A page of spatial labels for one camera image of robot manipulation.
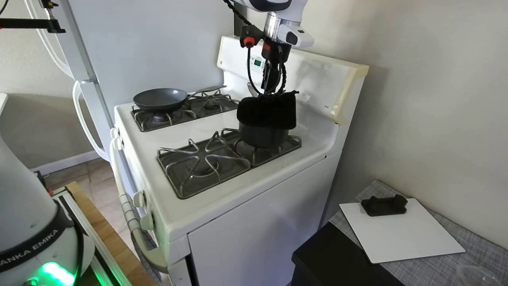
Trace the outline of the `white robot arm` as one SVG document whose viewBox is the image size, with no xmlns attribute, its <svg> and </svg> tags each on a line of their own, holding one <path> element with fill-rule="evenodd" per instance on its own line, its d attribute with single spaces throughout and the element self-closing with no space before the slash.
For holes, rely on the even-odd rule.
<svg viewBox="0 0 508 286">
<path fill-rule="evenodd" d="M 308 0 L 222 0 L 235 17 L 244 23 L 239 47 L 251 51 L 262 44 L 265 59 L 258 96 L 271 96 L 284 91 L 285 63 L 292 48 L 309 48 L 314 40 L 300 24 Z M 257 29 L 236 9 L 235 4 L 266 15 L 265 28 Z"/>
</svg>

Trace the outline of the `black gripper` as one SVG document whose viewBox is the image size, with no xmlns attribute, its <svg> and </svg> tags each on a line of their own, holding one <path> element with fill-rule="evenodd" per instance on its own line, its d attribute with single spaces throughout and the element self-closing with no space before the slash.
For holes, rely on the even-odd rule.
<svg viewBox="0 0 508 286">
<path fill-rule="evenodd" d="M 282 90 L 285 85 L 285 63 L 290 47 L 274 42 L 265 42 L 262 45 L 262 58 L 265 59 L 262 90 L 265 94 L 274 94 L 276 90 Z"/>
</svg>

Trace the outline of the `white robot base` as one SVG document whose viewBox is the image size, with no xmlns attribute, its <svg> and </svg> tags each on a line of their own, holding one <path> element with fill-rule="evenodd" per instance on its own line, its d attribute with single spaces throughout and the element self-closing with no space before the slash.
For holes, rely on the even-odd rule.
<svg viewBox="0 0 508 286">
<path fill-rule="evenodd" d="M 0 139 L 0 286 L 73 286 L 92 255 L 93 242 Z"/>
</svg>

